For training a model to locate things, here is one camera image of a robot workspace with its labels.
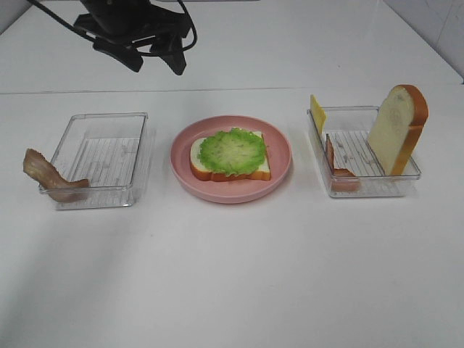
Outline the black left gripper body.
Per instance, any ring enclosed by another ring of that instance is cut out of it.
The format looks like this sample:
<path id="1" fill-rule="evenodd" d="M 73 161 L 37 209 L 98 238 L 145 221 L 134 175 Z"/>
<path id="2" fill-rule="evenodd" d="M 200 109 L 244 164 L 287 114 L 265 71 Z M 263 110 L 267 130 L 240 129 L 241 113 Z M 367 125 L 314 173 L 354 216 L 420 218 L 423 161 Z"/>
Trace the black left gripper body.
<path id="1" fill-rule="evenodd" d="M 113 44 L 126 44 L 162 35 L 185 38 L 192 21 L 185 12 L 174 12 L 150 1 L 83 1 L 74 27 Z"/>

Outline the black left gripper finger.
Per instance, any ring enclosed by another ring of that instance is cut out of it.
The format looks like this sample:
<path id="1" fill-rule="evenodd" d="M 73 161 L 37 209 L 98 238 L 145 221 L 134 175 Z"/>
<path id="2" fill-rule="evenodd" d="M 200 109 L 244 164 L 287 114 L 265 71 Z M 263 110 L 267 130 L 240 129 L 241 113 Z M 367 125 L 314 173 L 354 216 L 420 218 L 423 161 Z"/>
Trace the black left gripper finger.
<path id="1" fill-rule="evenodd" d="M 116 59 L 135 73 L 138 73 L 143 65 L 143 58 L 135 49 L 110 43 L 102 38 L 95 39 L 93 48 L 98 52 Z"/>
<path id="2" fill-rule="evenodd" d="M 149 52 L 155 57 L 161 58 L 176 75 L 183 74 L 186 68 L 186 59 L 180 36 L 156 36 Z"/>

